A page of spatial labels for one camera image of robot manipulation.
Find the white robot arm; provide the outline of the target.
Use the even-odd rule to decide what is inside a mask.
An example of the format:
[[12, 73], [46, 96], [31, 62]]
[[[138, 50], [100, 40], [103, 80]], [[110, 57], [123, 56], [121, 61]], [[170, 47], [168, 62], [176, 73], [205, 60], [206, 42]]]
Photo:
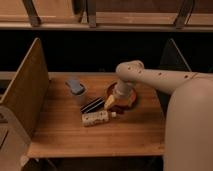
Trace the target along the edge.
[[213, 73], [146, 69], [139, 60], [122, 62], [107, 109], [128, 99], [136, 83], [170, 95], [163, 171], [213, 171]]

